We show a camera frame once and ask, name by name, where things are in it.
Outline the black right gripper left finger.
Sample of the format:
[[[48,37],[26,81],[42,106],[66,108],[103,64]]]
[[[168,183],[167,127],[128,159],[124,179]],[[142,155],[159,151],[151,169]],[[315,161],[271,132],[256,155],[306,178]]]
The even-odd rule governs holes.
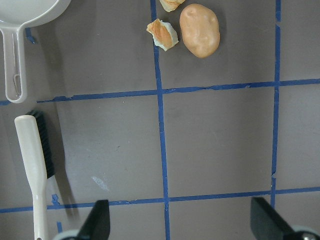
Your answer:
[[[110,208],[108,200],[98,200],[94,204],[84,224],[76,235],[76,240],[108,240],[111,232]]]

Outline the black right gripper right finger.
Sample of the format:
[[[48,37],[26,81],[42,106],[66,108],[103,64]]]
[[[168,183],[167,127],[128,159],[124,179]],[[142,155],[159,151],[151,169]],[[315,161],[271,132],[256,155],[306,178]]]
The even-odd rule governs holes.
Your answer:
[[[250,202],[250,228],[256,240],[298,240],[299,233],[263,197]]]

